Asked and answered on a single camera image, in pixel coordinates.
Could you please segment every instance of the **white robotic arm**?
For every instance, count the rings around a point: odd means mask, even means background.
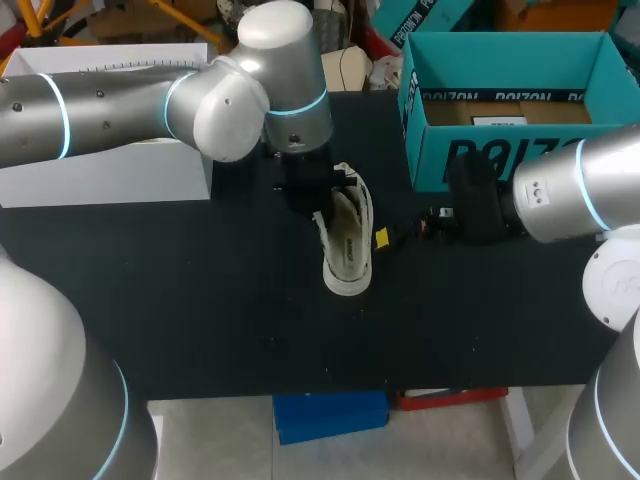
[[[275,152],[329,142],[331,114],[310,12],[279,0],[253,9],[240,45],[201,71],[39,74],[0,80],[0,168],[174,137],[221,162],[265,133]]]

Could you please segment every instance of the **white paper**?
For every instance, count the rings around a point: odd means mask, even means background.
[[[473,117],[474,125],[527,125],[525,117]]]

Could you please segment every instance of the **black tabletop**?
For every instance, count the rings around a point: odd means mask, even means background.
[[[336,160],[364,177],[376,226],[441,200],[411,190],[393,94],[331,104]],[[583,383],[615,339],[582,298],[591,239],[409,243],[374,255],[366,293],[335,296],[275,174],[216,168],[211,202],[0,210],[0,243],[148,399]]]

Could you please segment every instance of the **cardboard box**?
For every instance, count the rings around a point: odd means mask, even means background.
[[[16,50],[5,76],[113,69],[123,64],[207,61],[207,45],[117,45]],[[211,160],[173,139],[135,143],[0,170],[4,208],[207,200]]]
[[[412,33],[398,106],[414,189],[443,192],[468,149],[508,180],[524,160],[640,121],[640,89],[608,34]]]
[[[472,3],[473,0],[384,0],[372,25],[400,49],[411,32],[450,31]]]
[[[496,30],[595,32],[611,27],[619,0],[497,0]]]

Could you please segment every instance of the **sneaker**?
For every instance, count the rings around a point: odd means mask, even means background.
[[[315,212],[313,219],[324,248],[324,282],[333,293],[351,297],[371,283],[373,205],[369,189],[355,170],[346,163],[334,168],[355,177],[357,184],[332,193],[335,211],[328,230],[321,212]]]

